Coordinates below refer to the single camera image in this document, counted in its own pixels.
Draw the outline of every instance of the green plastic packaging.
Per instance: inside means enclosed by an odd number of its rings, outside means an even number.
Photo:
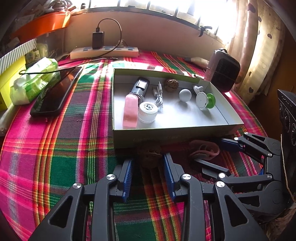
[[[44,74],[25,74],[13,82],[10,87],[10,98],[14,105],[31,103],[45,88],[52,78],[60,78],[60,73],[50,73],[58,70],[58,63],[53,58],[39,60],[28,68],[25,73],[44,72]]]

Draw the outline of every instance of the black cable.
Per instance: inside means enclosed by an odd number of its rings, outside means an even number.
[[[78,62],[78,61],[83,61],[83,60],[86,60],[86,59],[93,59],[92,61],[95,61],[95,58],[96,57],[91,57],[91,58],[77,58],[77,59],[74,59],[73,61],[69,61],[69,62],[65,62],[65,63],[59,64],[59,66],[63,66],[63,65],[66,65],[66,64],[75,63],[75,62]]]
[[[64,68],[64,69],[58,69],[58,70],[55,70],[55,71],[50,71],[50,72],[33,72],[33,73],[21,73],[22,71],[26,71],[26,69],[23,69],[19,72],[20,75],[25,75],[25,74],[51,74],[51,73],[56,73],[56,72],[60,72],[62,70],[68,70],[68,69],[74,69],[82,64],[87,64],[87,63],[90,63],[92,61],[96,61],[96,60],[101,60],[101,59],[110,59],[110,60],[117,60],[118,58],[98,58],[98,59],[93,59],[93,60],[90,60],[90,61],[86,61],[84,63],[81,63],[81,64],[77,64],[73,67],[68,67],[68,68]]]
[[[21,70],[21,71],[19,72],[19,74],[20,74],[20,75],[25,75],[25,74],[51,74],[51,73],[59,72],[59,71],[61,71],[61,70],[73,69],[73,68],[76,68],[76,67],[78,67],[78,66],[80,66],[80,65],[82,65],[82,64],[87,64],[87,63],[90,63],[90,62],[93,62],[93,61],[97,61],[97,60],[101,60],[101,59],[113,59],[113,60],[117,60],[118,58],[100,58],[100,57],[104,56],[105,54],[111,53],[113,50],[115,50],[115,49],[120,45],[121,40],[122,40],[122,29],[121,29],[121,26],[120,26],[119,22],[116,21],[116,20],[113,19],[113,18],[104,18],[104,19],[102,19],[101,21],[99,21],[99,23],[98,23],[98,27],[97,27],[97,28],[99,28],[100,22],[102,22],[103,20],[106,20],[106,19],[114,20],[114,21],[118,24],[119,29],[120,29],[120,40],[119,40],[118,44],[117,44],[113,49],[111,49],[110,51],[108,51],[107,53],[104,53],[104,54],[99,55],[99,56],[97,57],[97,59],[93,59],[93,60],[90,60],[90,61],[86,61],[86,62],[84,62],[84,63],[78,64],[78,65],[75,65],[75,66],[73,66],[73,67],[65,68],[65,69],[59,69],[59,70],[50,71],[50,72],[22,73],[23,71],[26,71],[26,69],[23,69],[23,70]]]

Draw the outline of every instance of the white bottle cap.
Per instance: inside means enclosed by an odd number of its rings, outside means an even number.
[[[144,123],[152,123],[158,112],[158,107],[151,102],[140,104],[138,118]]]
[[[209,99],[207,97],[207,94],[205,92],[199,92],[196,95],[195,103],[198,106],[198,108],[202,109],[207,106],[209,103]]]

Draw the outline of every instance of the white round object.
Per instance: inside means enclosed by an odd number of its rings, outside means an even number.
[[[190,90],[183,89],[179,93],[179,99],[183,102],[188,102],[191,99],[191,92]]]
[[[151,102],[143,102],[140,104],[138,118],[144,123],[152,123],[158,112],[158,107]]]
[[[207,97],[207,94],[205,92],[199,92],[196,95],[195,103],[198,106],[198,108],[202,109],[207,106],[209,103],[209,99]]]

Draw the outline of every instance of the window sill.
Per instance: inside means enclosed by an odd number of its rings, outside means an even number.
[[[78,10],[74,13],[72,13],[71,16],[76,16],[79,14],[84,14],[84,13],[89,13],[89,12],[108,12],[108,11],[114,11],[114,12],[134,12],[134,13],[143,13],[143,14],[149,14],[149,15],[153,15],[153,16],[157,16],[157,17],[161,17],[161,18],[166,18],[169,20],[173,20],[175,22],[184,24],[186,26],[192,27],[198,31],[201,30],[201,28],[195,24],[192,24],[184,19],[178,18],[178,17],[174,17],[170,14],[167,13],[163,13],[163,12],[157,12],[157,11],[153,11],[153,10],[149,10],[149,9],[142,9],[142,8],[135,8],[135,7],[96,7],[96,8],[86,8],[86,9],[81,9]],[[213,33],[209,32],[209,31],[204,31],[204,34],[210,36],[211,38],[217,40],[218,42],[223,44],[223,41],[217,37],[216,35],[214,35]]]

